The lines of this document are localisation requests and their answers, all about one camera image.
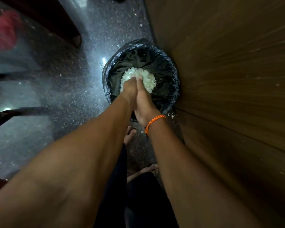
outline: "black garbage bag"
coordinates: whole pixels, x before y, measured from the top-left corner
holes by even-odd
[[[152,101],[160,112],[167,114],[179,97],[177,69],[163,50],[144,38],[125,44],[104,66],[102,84],[108,102],[111,104],[119,95],[122,76],[132,67],[154,74],[156,87],[151,94]],[[134,113],[131,121],[137,122]]]

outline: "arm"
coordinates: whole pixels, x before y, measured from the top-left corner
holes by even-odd
[[[94,223],[136,105],[136,78],[98,118],[38,154],[0,191],[0,227]]]
[[[160,112],[138,80],[136,117],[144,127]],[[259,227],[251,212],[200,163],[161,118],[149,137],[180,228]]]

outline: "floor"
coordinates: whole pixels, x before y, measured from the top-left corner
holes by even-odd
[[[0,178],[10,178],[49,143],[101,114],[108,107],[101,81],[106,61],[129,41],[152,41],[143,0],[59,1],[80,31],[79,50],[22,16],[16,48],[0,52],[0,73],[9,74],[0,81],[0,111],[42,109],[0,126]],[[8,7],[0,2],[0,8]],[[131,125],[138,133],[128,146],[129,174],[156,162],[143,128]]]

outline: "orange braided bracelet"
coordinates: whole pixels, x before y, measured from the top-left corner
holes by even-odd
[[[161,115],[158,115],[158,116],[156,116],[155,118],[153,118],[153,119],[149,122],[149,124],[147,125],[147,127],[146,127],[146,129],[145,129],[145,133],[146,133],[147,135],[148,135],[149,126],[150,126],[153,122],[155,122],[157,119],[160,119],[160,118],[166,118],[166,116],[163,115],[163,114],[161,114]]]

